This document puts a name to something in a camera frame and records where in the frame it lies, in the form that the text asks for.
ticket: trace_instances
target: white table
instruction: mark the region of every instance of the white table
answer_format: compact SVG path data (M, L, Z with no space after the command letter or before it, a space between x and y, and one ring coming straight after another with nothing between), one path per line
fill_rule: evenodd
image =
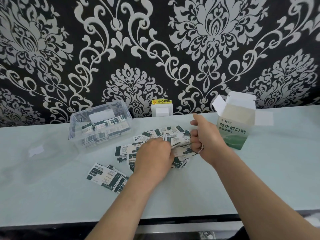
M320 105L270 109L273 127L255 127L242 150L245 163L295 210L320 209ZM203 114L216 123L217 114ZM69 124L0 128L0 227L96 222L117 194L86 179L95 162L130 175L115 147L144 130L170 125L192 129L192 115L139 118L132 133L78 154ZM29 158L30 148L44 153ZM172 169L151 196L142 218L236 214L215 170L194 156Z

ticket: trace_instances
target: pile of bandage packets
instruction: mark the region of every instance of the pile of bandage packets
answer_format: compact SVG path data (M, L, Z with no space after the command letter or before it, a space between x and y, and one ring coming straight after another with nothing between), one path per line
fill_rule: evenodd
M171 143L172 153L174 154L172 168L180 169L185 167L190 157L197 154L191 149L190 131L176 126L144 131L142 134L133 137L134 143L117 146L114 155L117 157L118 162L126 161L133 172L139 148L149 139L158 137L162 137L164 141Z

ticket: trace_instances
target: black and white wallpaper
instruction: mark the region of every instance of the black and white wallpaper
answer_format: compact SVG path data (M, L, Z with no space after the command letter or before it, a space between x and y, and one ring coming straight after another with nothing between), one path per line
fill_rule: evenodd
M65 123L123 99L212 111L320 103L320 0L0 0L0 126Z

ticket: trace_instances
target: cardboard box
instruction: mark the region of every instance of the cardboard box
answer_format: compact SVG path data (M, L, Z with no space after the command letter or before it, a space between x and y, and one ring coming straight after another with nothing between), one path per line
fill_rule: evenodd
M226 101L218 95L212 106L219 118L217 127L226 144L241 150L254 125L273 125L273 113L256 110L257 97L242 92L229 92Z

